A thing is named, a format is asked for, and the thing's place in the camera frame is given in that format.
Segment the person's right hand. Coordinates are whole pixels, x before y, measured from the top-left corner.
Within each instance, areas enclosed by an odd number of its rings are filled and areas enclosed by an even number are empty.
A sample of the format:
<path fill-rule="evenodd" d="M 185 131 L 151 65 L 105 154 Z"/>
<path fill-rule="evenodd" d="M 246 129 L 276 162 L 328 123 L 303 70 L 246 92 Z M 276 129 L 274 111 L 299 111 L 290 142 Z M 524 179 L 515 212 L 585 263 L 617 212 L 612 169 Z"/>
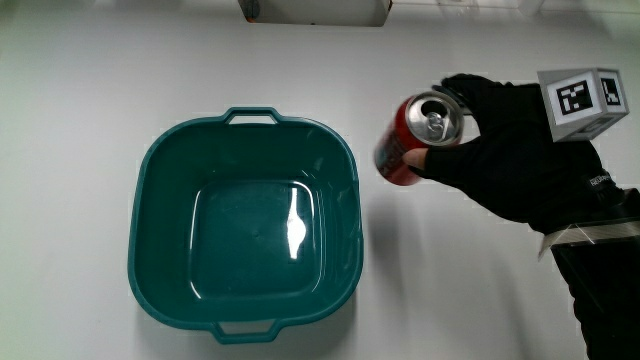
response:
<path fill-rule="evenodd" d="M 638 217 L 638 190 L 617 187 L 590 142 L 553 141 L 538 84 L 471 74 L 441 84 L 462 97 L 480 134 L 453 147 L 407 152 L 403 160 L 412 172 L 544 234 Z"/>

